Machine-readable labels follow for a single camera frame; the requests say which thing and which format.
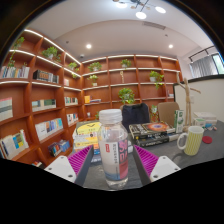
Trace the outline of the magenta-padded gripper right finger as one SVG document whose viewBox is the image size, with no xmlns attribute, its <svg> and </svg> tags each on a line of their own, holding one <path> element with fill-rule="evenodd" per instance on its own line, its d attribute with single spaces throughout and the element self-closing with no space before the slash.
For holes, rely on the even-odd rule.
<svg viewBox="0 0 224 224">
<path fill-rule="evenodd" d="M 156 156 L 135 145 L 133 156 L 143 186 L 180 170 L 167 156 Z"/>
</svg>

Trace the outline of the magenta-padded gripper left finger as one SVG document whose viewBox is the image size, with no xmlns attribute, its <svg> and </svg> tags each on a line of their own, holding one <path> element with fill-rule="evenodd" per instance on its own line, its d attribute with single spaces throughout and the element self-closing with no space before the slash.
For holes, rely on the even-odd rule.
<svg viewBox="0 0 224 224">
<path fill-rule="evenodd" d="M 93 146 L 87 146 L 69 157 L 59 156 L 45 168 L 45 171 L 82 186 L 85 182 L 93 154 Z"/>
</svg>

